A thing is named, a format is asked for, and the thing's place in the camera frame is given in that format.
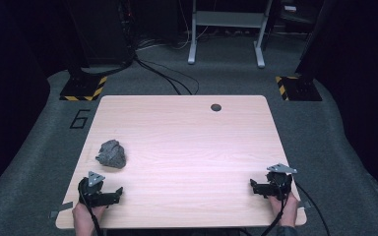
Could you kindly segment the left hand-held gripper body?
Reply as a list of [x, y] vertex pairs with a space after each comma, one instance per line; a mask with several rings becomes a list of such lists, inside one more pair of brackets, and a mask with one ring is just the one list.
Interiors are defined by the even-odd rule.
[[79, 202], [88, 207], [107, 206], [107, 201], [101, 192], [104, 179], [104, 176], [90, 171], [78, 185]]

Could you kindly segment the person's left hand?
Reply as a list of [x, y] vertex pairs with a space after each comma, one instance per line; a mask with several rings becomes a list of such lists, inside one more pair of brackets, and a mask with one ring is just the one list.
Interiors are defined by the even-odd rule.
[[92, 226], [94, 224], [92, 214], [97, 220], [101, 220], [105, 210], [105, 206], [96, 206], [92, 207], [91, 209], [87, 209], [84, 204], [77, 203], [72, 209], [75, 227], [79, 228], [80, 226]]

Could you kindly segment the grey felt cloth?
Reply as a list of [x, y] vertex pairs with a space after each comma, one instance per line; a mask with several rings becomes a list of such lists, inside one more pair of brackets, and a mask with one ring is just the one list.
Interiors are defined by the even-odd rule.
[[110, 140], [100, 146], [95, 159], [104, 166], [121, 169], [126, 165], [124, 147], [116, 140]]

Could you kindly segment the white metal desk frame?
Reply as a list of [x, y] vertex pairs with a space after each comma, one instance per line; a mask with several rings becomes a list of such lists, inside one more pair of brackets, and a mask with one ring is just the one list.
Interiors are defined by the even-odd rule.
[[262, 41], [270, 17], [273, 0], [265, 0], [266, 9], [263, 13], [239, 13], [239, 12], [216, 12], [200, 11], [197, 9], [197, 0], [192, 0], [192, 35], [188, 55], [188, 64], [196, 62], [197, 52], [197, 27], [230, 27], [230, 28], [250, 28], [259, 30], [257, 40], [253, 42], [256, 64], [260, 69], [265, 67], [262, 51]]

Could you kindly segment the black cabinet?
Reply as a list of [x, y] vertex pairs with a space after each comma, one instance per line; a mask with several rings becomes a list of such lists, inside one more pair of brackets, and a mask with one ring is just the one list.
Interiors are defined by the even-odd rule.
[[133, 49], [122, 0], [67, 0], [89, 66], [125, 66]]

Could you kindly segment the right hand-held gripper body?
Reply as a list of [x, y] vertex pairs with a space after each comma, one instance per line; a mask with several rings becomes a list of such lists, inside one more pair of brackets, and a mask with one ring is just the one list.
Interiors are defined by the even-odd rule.
[[284, 200], [291, 192], [292, 175], [297, 173], [297, 169], [279, 163], [268, 167], [268, 170], [268, 196], [274, 196], [279, 201]]

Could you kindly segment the person's right hand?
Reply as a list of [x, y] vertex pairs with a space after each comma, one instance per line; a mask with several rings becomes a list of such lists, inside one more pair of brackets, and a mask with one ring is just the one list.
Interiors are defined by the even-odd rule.
[[282, 202], [274, 196], [269, 196], [268, 200], [271, 204], [274, 215], [278, 215], [280, 211], [283, 212], [280, 220], [281, 224], [288, 225], [296, 222], [298, 199], [293, 193], [288, 195], [284, 207], [282, 207]]

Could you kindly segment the black stand base yellow stripes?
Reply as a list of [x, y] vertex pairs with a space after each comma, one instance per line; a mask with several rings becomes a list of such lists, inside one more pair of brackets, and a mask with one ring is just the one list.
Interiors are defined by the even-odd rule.
[[100, 96], [107, 77], [86, 76], [82, 79], [71, 78], [61, 90], [59, 99], [68, 101], [93, 101]]
[[322, 100], [313, 82], [306, 82], [301, 77], [276, 77], [276, 82], [285, 101]]

